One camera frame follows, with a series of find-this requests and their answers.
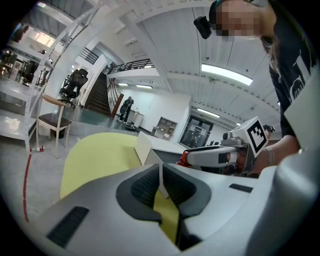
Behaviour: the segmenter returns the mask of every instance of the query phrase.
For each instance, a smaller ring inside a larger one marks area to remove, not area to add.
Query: red cable
[[[26,222],[29,222],[28,214],[27,214],[26,196],[27,196],[27,177],[28,177],[28,172],[29,172],[30,160],[31,160],[31,154],[29,154],[28,162],[26,164],[24,181],[23,181],[23,212],[24,212],[24,218],[25,218]]]

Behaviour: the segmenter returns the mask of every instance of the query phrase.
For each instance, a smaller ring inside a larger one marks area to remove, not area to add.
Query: staircase
[[[111,116],[108,101],[107,75],[104,73],[101,73],[95,81],[84,108]]]

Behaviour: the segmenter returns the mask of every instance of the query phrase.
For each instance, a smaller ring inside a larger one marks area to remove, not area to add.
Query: floor
[[[79,140],[92,134],[108,132],[138,135],[137,132],[126,130],[123,124],[112,118],[87,109],[67,108],[63,115],[72,120],[72,125],[68,148],[64,146],[65,138],[59,140],[59,159],[54,157],[54,137],[49,141],[47,136],[39,136],[39,144],[45,146],[45,151],[31,153],[26,183],[26,212],[30,222],[60,199],[65,160]],[[35,145],[34,134],[30,146]],[[17,218],[25,217],[23,188],[28,158],[29,152],[26,152],[24,141],[0,136],[0,192]]]

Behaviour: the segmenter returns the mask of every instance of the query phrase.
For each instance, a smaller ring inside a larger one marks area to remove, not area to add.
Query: glass door
[[[204,147],[211,133],[213,123],[196,116],[190,116],[180,143],[189,148]]]

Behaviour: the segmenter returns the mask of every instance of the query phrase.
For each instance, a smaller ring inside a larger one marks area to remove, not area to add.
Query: fluorescent light
[[[139,85],[139,84],[136,84],[136,87],[152,89],[152,86],[150,86],[150,85]]]
[[[206,113],[206,114],[208,114],[208,115],[214,116],[214,117],[216,117],[216,118],[219,118],[219,117],[220,117],[220,115],[217,115],[217,114],[211,113],[211,112],[206,111],[206,110],[201,109],[201,108],[198,108],[197,110],[198,110],[198,111],[200,111],[200,112]]]
[[[46,7],[46,4],[43,2],[37,2],[36,5],[40,7]]]
[[[211,66],[211,65],[206,65],[206,64],[202,64],[201,66],[201,70],[204,72],[210,72],[213,74],[217,74],[220,76],[224,76],[227,78],[231,78],[234,80],[237,80],[241,83],[244,83],[245,85],[249,86],[252,83],[252,79],[249,77],[246,77],[242,74],[238,74],[236,72],[230,71],[228,69],[225,68],[221,68],[221,67],[217,67],[217,66]]]

